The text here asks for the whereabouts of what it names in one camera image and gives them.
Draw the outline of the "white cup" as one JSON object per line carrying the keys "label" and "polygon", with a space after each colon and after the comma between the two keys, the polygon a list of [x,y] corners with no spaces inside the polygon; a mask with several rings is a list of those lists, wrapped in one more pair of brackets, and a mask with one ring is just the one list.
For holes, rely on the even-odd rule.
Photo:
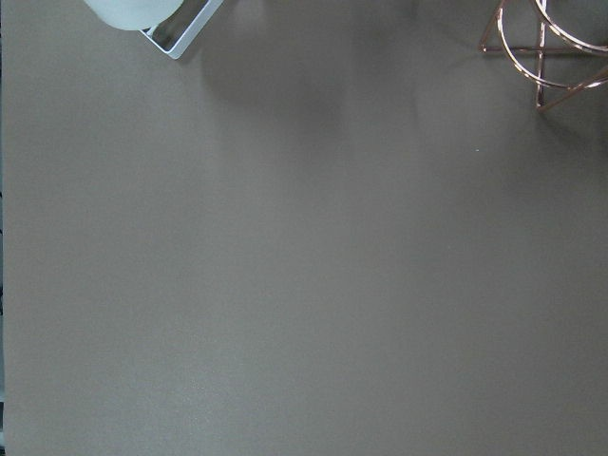
{"label": "white cup", "polygon": [[122,30],[140,30],[156,26],[182,5],[182,0],[85,0],[90,9],[106,24]]}

